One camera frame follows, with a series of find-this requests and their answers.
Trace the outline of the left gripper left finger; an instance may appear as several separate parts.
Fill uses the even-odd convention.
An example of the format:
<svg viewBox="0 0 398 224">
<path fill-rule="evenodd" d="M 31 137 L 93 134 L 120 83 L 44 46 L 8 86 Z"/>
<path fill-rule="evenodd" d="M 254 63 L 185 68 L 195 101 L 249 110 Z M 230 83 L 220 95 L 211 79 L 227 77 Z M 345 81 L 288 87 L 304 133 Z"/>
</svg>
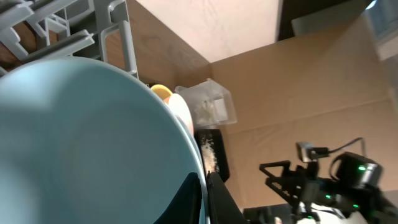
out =
<svg viewBox="0 0 398 224">
<path fill-rule="evenodd" d="M 191 172 L 154 224 L 198 224 L 201 201 L 200 180 L 197 173 Z"/>
</svg>

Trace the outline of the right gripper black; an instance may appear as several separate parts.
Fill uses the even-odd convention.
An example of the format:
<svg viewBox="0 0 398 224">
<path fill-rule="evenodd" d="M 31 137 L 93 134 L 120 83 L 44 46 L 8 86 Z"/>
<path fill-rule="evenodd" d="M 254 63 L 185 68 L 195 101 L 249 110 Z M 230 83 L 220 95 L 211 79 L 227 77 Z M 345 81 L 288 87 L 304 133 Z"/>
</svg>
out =
<svg viewBox="0 0 398 224">
<path fill-rule="evenodd" d="M 267 168 L 270 167 L 282 167 L 281 176 L 269 172 Z M 259 170 L 267 176 L 265 184 L 293 207 L 294 215 L 312 214 L 311 206 L 317 199 L 322 183 L 318 178 L 319 163 L 315 161 L 309 162 L 307 167 L 297 166 L 298 178 L 289 168 L 290 161 L 259 165 Z M 300 190 L 296 194 L 297 187 L 300 187 Z"/>
</svg>

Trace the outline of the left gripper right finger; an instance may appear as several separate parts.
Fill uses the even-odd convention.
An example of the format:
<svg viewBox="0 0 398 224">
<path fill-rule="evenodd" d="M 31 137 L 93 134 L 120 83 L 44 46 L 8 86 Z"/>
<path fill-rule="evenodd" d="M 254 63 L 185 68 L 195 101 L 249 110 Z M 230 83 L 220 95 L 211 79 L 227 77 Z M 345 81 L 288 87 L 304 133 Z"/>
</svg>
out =
<svg viewBox="0 0 398 224">
<path fill-rule="evenodd" d="M 212 224 L 248 224 L 217 172 L 206 178 L 208 206 Z"/>
</svg>

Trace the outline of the green snack wrapper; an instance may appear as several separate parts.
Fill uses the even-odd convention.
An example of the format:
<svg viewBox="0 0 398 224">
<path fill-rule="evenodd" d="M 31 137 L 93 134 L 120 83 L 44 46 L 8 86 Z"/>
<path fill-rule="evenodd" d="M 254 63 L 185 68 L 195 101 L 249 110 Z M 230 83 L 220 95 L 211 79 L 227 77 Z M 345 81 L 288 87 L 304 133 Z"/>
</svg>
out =
<svg viewBox="0 0 398 224">
<path fill-rule="evenodd" d="M 210 124 L 214 121 L 213 119 L 213 103 L 209 101 L 202 101 L 197 108 L 197 121 L 198 124 Z"/>
</svg>

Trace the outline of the white pink bowl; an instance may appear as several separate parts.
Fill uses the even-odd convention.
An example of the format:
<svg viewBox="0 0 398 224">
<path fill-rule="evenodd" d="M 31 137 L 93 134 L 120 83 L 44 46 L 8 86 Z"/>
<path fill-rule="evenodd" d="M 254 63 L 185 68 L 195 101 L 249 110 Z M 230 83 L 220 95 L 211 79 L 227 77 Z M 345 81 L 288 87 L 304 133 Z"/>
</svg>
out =
<svg viewBox="0 0 398 224">
<path fill-rule="evenodd" d="M 164 99 L 164 103 L 169 107 L 171 112 L 184 123 L 189 133 L 193 135 L 194 128 L 192 116 L 185 100 L 179 94 L 173 93 Z"/>
</svg>

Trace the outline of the light blue saucer plate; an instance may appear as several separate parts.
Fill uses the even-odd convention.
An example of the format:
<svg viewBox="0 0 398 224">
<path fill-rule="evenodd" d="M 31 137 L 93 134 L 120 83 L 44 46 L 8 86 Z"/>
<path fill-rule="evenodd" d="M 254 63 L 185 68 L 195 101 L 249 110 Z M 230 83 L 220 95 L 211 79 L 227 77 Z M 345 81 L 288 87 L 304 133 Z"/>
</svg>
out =
<svg viewBox="0 0 398 224">
<path fill-rule="evenodd" d="M 98 60 L 37 60 L 1 78 L 2 223 L 154 223 L 191 173 L 193 136 L 145 84 Z"/>
</svg>

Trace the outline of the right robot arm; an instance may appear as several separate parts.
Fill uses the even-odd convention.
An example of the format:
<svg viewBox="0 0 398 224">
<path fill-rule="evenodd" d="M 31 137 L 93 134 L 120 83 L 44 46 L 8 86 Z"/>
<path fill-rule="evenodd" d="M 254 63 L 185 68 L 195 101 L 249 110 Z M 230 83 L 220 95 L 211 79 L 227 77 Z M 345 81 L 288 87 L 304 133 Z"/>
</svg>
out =
<svg viewBox="0 0 398 224">
<path fill-rule="evenodd" d="M 340 161 L 337 173 L 329 178 L 318 176 L 318 155 L 306 167 L 290 169 L 290 161 L 259 165 L 267 178 L 265 184 L 291 206 L 291 219 L 320 223 L 313 204 L 335 208 L 345 218 L 360 213 L 368 223 L 397 223 L 397 207 L 378 187 L 382 167 L 367 157 L 345 152 L 333 161 Z"/>
</svg>

